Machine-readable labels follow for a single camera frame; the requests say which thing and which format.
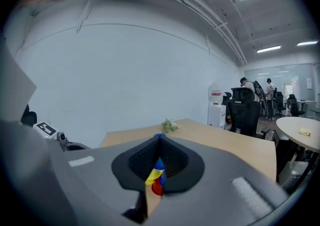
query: computer desk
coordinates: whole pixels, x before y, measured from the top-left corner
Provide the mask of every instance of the computer desk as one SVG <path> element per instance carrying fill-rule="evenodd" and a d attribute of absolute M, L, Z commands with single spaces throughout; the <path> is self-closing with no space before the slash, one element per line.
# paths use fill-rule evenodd
<path fill-rule="evenodd" d="M 179 131 L 169 132 L 167 133 L 168 136 L 230 152 L 276 182 L 277 160 L 274 142 L 221 130 L 190 119 L 177 120 L 175 123 L 180 125 Z M 101 147 L 152 137 L 161 132 L 161 125 L 107 132 Z M 150 185 L 146 186 L 145 192 L 148 215 L 150 215 L 161 201 L 161 197 L 153 194 Z"/>

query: chair backrest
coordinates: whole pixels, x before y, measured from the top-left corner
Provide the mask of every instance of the chair backrest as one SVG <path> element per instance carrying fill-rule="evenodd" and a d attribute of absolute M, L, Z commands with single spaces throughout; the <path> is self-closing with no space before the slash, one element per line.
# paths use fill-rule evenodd
<path fill-rule="evenodd" d="M 277 92 L 276 94 L 276 102 L 277 102 L 277 106 L 278 108 L 283 108 L 284 106 L 284 96 L 282 95 L 282 92 Z"/>
<path fill-rule="evenodd" d="M 296 116 L 298 112 L 298 103 L 296 98 L 289 98 L 288 103 L 290 103 L 290 113 L 292 116 Z"/>
<path fill-rule="evenodd" d="M 225 92 L 225 95 L 230 99 L 232 94 L 230 92 Z"/>
<path fill-rule="evenodd" d="M 234 101 L 244 102 L 244 101 L 255 100 L 255 93 L 250 88 L 235 87 L 235 88 L 231 88 L 231 90 L 233 92 L 232 100 Z"/>
<path fill-rule="evenodd" d="M 228 116 L 230 116 L 229 108 L 228 108 L 228 101 L 230 100 L 231 93 L 225 92 L 225 95 L 223 96 L 222 105 L 225 105 L 225 121 L 228 123 Z"/>
<path fill-rule="evenodd" d="M 228 101 L 231 117 L 231 131 L 240 129 L 240 134 L 254 137 L 257 133 L 257 124 L 260 116 L 261 105 L 257 101 L 237 102 Z"/>
<path fill-rule="evenodd" d="M 29 111 L 29 105 L 26 106 L 24 113 L 21 118 L 21 123 L 23 125 L 32 127 L 35 123 L 37 123 L 37 114 L 33 111 Z"/>

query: white wall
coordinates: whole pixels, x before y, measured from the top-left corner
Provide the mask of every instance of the white wall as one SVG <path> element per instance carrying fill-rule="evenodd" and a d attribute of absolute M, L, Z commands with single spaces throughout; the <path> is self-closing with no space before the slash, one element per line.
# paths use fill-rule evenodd
<path fill-rule="evenodd" d="M 95 0 L 76 33 L 85 4 L 40 13 L 16 58 L 37 85 L 30 109 L 71 142 L 98 147 L 109 131 L 165 118 L 206 123 L 211 82 L 220 80 L 224 92 L 239 86 L 236 56 L 181 5 Z"/>
<path fill-rule="evenodd" d="M 3 36 L 5 44 L 13 58 L 16 57 L 20 47 L 23 45 L 32 24 L 33 18 L 30 15 L 30 11 L 31 9 L 27 6 L 13 10 L 4 25 Z"/>

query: person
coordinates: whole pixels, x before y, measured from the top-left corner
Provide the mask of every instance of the person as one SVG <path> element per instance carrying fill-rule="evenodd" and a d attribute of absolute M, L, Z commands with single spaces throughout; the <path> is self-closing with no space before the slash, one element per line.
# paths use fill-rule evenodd
<path fill-rule="evenodd" d="M 268 83 L 266 87 L 266 94 L 265 94 L 266 102 L 268 103 L 268 116 L 266 116 L 265 119 L 273 121 L 274 120 L 273 99 L 274 99 L 274 90 L 276 86 L 273 83 L 271 83 L 270 78 L 268 78 L 266 82 Z"/>
<path fill-rule="evenodd" d="M 245 88 L 250 88 L 253 91 L 253 93 L 254 93 L 254 101 L 259 103 L 260 100 L 259 100 L 259 97 L 255 93 L 254 84 L 251 81 L 247 80 L 245 77 L 240 79 L 240 83 L 241 83 L 241 87 L 244 86 Z"/>

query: fluorescent light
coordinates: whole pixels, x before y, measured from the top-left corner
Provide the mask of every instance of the fluorescent light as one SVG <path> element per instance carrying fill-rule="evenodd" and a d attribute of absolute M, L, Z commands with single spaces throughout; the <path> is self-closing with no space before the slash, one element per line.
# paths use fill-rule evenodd
<path fill-rule="evenodd" d="M 297 44 L 297 46 L 306 46 L 306 45 L 314 45 L 318 43 L 318 41 L 307 41 L 307 42 L 300 42 Z"/>
<path fill-rule="evenodd" d="M 273 47 L 269 47 L 269 48 L 265 48 L 265 49 L 260 49 L 257 50 L 257 53 L 262 53 L 262 52 L 266 52 L 266 51 L 271 51 L 271 50 L 275 50 L 275 49 L 280 49 L 281 45 L 278 46 L 273 46 Z"/>

